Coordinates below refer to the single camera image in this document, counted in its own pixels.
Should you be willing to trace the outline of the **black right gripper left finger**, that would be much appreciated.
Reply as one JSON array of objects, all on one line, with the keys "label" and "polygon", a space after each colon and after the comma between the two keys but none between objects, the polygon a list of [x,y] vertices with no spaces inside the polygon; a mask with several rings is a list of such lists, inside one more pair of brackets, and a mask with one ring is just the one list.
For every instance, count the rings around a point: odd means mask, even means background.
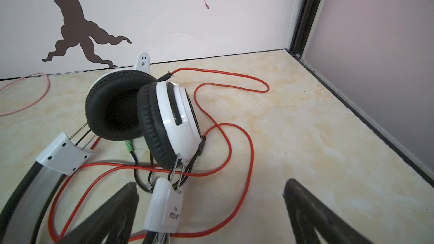
[{"label": "black right gripper left finger", "polygon": [[139,203],[136,184],[124,185],[59,244],[126,244]]}]

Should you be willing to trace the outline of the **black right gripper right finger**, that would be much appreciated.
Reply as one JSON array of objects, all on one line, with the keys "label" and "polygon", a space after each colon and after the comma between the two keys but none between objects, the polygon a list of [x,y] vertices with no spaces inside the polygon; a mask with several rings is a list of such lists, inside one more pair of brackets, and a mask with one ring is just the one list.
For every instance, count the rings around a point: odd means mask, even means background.
[{"label": "black right gripper right finger", "polygon": [[370,244],[371,241],[342,220],[296,179],[284,188],[284,201],[298,244]]}]

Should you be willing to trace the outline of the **white black headphones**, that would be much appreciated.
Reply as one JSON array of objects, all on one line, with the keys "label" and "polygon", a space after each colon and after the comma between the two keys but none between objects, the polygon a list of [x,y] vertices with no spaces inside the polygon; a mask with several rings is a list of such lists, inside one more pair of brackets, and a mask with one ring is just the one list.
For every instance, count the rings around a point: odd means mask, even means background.
[{"label": "white black headphones", "polygon": [[[203,147],[194,109],[185,88],[150,73],[149,56],[140,54],[132,69],[96,80],[85,101],[87,127],[97,137],[125,141],[144,137],[157,164],[174,169]],[[62,181],[93,154],[60,133],[36,158],[1,212],[3,244],[33,244]]]}]

